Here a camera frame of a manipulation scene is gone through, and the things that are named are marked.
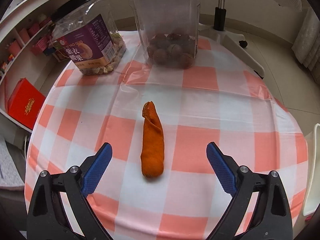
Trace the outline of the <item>red white checkered tablecloth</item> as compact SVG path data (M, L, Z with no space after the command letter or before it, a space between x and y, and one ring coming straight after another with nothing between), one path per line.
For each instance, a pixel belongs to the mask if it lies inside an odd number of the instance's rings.
M25 200L42 170L67 171L103 143L113 156L88 201L114 239L205 239L231 196L206 156L215 142L253 172L279 173L296 220L308 176L304 135L263 80L218 43L199 40L195 65L146 64L136 32L110 74L83 76L67 64L47 95L27 156ZM152 101L164 133L164 170L142 174L144 118Z

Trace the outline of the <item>purple label nut jar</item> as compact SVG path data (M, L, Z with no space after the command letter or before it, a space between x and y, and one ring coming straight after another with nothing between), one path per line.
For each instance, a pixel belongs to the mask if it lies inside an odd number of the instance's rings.
M103 75L120 63L126 45L108 0L69 0L52 14L56 41L83 75Z

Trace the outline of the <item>clear jar with nuts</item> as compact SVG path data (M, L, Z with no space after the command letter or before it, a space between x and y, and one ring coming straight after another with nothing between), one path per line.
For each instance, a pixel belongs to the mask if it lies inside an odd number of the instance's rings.
M130 0L146 62L190 68L198 45L200 0Z

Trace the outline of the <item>white trash bin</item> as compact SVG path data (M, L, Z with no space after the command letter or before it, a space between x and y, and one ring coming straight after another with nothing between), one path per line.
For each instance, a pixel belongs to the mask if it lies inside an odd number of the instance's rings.
M308 145L308 181L303 215L314 213L319 206L319 124L315 124L305 140Z

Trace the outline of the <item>long orange peel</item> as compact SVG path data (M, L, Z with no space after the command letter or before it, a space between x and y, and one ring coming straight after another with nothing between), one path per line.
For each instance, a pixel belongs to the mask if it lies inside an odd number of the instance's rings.
M152 101L145 103L142 117L144 118L142 152L140 155L142 174L146 178L156 178L164 170L164 133Z

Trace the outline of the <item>red gift box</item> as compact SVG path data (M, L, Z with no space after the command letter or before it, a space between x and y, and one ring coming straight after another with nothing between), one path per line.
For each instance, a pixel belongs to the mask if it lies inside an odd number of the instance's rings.
M8 115L33 129L45 99L26 78L20 79L8 100Z

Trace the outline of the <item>grey mesh office chair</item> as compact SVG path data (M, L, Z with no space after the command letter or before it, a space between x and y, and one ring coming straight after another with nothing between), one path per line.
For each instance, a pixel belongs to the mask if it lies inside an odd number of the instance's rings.
M244 35L231 30L262 35L289 46L302 25L306 4L305 0L201 0L201 29L263 78L265 69L247 52Z

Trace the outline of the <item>white wall bookshelf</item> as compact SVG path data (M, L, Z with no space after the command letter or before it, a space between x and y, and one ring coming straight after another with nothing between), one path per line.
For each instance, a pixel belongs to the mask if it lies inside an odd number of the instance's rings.
M26 132L32 129L8 113L9 98L20 80L39 90L57 65L54 53L44 54L51 15L69 0L11 0L1 17L1 115Z

